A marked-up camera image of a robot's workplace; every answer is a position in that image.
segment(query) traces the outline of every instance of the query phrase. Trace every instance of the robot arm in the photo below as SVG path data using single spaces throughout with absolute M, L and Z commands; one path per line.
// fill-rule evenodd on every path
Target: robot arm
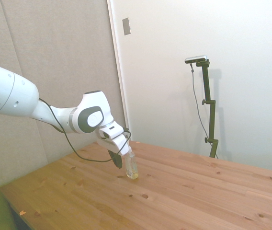
M 96 131 L 97 142 L 111 152 L 124 156 L 130 151 L 125 145 L 124 129 L 113 120 L 108 101 L 101 91 L 87 92 L 77 107 L 56 108 L 39 100 L 37 87 L 24 77 L 0 67 L 0 114 L 30 117 L 46 122 L 66 133 Z

